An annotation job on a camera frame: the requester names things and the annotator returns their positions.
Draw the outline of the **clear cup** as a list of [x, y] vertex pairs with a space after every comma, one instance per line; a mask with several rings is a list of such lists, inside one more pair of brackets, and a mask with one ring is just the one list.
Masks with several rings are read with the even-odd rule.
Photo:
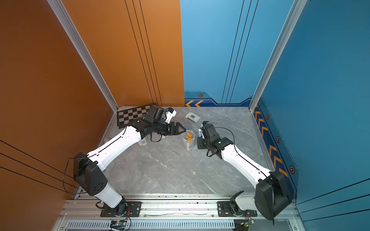
[[146, 137], [144, 137], [143, 139], [141, 139], [138, 143], [139, 143], [140, 146], [147, 145], [147, 139], [146, 139]]
[[192, 150], [195, 144], [195, 133], [193, 131], [186, 130], [184, 133], [182, 133], [181, 137], [186, 150]]

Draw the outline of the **white lotion bottle horizontal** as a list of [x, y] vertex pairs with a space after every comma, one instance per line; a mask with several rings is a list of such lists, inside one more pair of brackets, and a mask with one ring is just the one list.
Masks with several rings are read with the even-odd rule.
[[187, 141], [191, 141], [193, 139], [193, 135], [191, 133], [187, 133]]

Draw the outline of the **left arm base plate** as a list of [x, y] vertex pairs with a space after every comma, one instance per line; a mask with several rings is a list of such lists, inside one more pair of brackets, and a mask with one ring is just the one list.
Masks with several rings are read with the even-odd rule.
[[140, 201], [129, 201], [120, 202], [115, 208], [109, 207], [106, 203], [101, 208], [100, 217], [104, 218], [120, 218], [120, 217], [139, 217], [141, 212], [142, 202]]

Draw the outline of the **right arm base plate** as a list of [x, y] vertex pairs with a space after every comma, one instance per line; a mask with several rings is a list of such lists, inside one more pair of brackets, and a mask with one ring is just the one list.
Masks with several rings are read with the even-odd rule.
[[237, 207], [236, 203], [230, 201], [217, 202], [218, 216], [219, 217], [257, 217], [255, 210], [241, 210]]

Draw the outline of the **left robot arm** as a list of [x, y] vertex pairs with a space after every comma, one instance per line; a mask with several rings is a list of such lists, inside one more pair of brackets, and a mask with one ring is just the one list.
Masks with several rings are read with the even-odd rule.
[[185, 127], [172, 120], [177, 112], [169, 107], [151, 105], [142, 116], [135, 118], [124, 130], [88, 154], [79, 153], [73, 159], [73, 179], [90, 196], [98, 198], [113, 215], [127, 215], [126, 199], [110, 184], [104, 174], [107, 167], [132, 145], [156, 133], [161, 137], [180, 135]]

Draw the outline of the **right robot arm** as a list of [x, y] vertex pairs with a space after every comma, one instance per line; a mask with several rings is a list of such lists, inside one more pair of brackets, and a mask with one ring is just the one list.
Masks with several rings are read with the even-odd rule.
[[198, 149], [206, 149], [207, 156], [218, 156], [236, 168], [254, 187], [253, 195], [240, 191], [229, 200], [229, 213], [235, 217], [246, 216], [248, 211], [258, 211], [264, 218], [275, 217], [293, 201], [287, 177], [278, 170], [270, 171], [259, 165], [236, 145], [234, 140], [221, 138], [216, 127], [202, 122]]

